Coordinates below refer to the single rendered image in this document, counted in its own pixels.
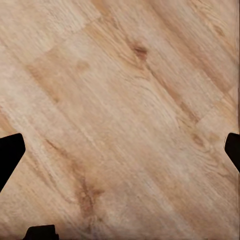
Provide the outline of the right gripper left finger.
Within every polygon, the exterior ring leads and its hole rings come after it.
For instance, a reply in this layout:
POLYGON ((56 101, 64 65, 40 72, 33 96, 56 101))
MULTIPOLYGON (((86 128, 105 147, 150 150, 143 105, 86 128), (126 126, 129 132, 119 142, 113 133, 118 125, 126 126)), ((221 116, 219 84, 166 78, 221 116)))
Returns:
POLYGON ((0 192, 26 151, 21 133, 0 138, 0 192))

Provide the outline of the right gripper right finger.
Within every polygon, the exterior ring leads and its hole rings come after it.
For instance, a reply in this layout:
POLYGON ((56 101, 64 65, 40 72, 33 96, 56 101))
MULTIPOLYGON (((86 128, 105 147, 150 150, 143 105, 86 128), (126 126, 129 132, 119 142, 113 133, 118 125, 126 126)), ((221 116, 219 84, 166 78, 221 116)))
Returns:
POLYGON ((240 172, 240 134, 229 133, 224 150, 240 172))

